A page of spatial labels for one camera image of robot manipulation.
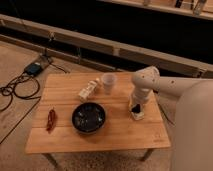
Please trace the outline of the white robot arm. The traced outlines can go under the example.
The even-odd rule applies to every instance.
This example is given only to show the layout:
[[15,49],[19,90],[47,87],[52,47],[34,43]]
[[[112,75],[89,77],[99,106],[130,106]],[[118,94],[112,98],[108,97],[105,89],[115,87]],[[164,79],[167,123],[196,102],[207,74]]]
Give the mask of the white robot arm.
[[165,77],[149,66],[131,82],[130,110],[146,104],[151,90],[178,99],[170,171],[213,171],[213,79]]

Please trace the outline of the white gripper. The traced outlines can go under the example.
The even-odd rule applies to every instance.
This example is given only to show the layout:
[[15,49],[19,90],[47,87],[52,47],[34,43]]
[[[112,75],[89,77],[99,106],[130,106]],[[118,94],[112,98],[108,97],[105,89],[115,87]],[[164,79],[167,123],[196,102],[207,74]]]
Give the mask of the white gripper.
[[146,104],[149,100],[150,93],[150,89],[135,87],[130,95],[129,109],[132,110],[137,105],[142,107],[144,104]]

